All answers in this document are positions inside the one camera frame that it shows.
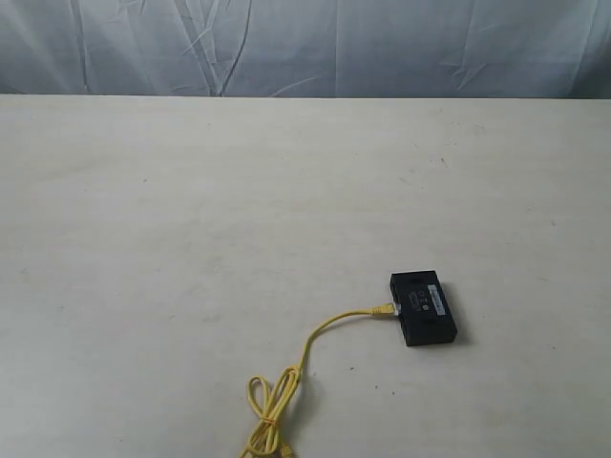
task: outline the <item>yellow ethernet cable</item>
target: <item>yellow ethernet cable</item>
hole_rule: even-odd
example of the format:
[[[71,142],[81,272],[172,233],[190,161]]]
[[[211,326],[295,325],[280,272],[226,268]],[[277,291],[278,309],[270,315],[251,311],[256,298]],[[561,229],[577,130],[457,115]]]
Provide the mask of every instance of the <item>yellow ethernet cable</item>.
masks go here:
[[[248,381],[248,402],[259,417],[259,423],[253,429],[246,447],[240,453],[239,458],[247,458],[249,456],[254,458],[272,457],[278,451],[280,451],[282,458],[292,458],[295,456],[290,445],[282,438],[279,423],[280,417],[286,406],[288,406],[302,378],[307,353],[318,333],[324,328],[338,320],[355,315],[393,316],[395,315],[395,308],[392,303],[385,303],[378,307],[352,310],[351,312],[341,313],[329,318],[312,331],[305,341],[304,352],[299,363],[287,367],[278,378],[273,389],[270,390],[269,382],[261,375],[256,375]],[[255,389],[258,385],[263,390],[263,403],[261,405],[255,399]]]

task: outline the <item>white sticker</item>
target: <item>white sticker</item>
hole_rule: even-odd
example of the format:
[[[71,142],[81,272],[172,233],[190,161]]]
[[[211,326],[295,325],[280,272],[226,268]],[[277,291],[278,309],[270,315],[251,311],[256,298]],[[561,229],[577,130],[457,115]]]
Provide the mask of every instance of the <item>white sticker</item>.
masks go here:
[[[437,286],[434,284],[429,285],[429,292],[431,293],[432,304],[435,306],[435,310],[437,311],[437,315],[445,315],[446,309],[443,306],[443,302],[439,297],[439,291],[437,291]]]

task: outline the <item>table surface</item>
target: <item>table surface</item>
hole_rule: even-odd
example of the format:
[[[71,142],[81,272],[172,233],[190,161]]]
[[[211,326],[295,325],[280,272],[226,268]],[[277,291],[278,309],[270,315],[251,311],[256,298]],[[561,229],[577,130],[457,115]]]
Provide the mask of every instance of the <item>table surface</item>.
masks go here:
[[[0,97],[0,456],[235,456],[247,379],[435,269],[454,344],[314,344],[300,457],[611,451],[611,102]]]

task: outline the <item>white backdrop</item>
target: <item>white backdrop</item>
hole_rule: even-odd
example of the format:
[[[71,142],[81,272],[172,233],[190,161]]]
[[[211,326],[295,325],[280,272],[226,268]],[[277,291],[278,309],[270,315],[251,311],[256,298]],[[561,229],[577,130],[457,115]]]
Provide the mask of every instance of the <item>white backdrop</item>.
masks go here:
[[[609,0],[2,0],[0,92],[611,94]]]

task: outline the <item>device label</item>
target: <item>device label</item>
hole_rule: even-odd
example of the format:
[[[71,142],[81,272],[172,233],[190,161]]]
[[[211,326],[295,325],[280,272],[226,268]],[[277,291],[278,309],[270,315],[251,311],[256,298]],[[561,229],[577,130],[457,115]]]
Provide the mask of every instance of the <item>device label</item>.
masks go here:
[[[443,302],[441,301],[441,298],[439,297],[439,291],[437,291],[437,286],[434,284],[430,284],[429,292],[431,293],[432,304],[435,306],[437,315],[445,315],[446,309],[443,307]]]

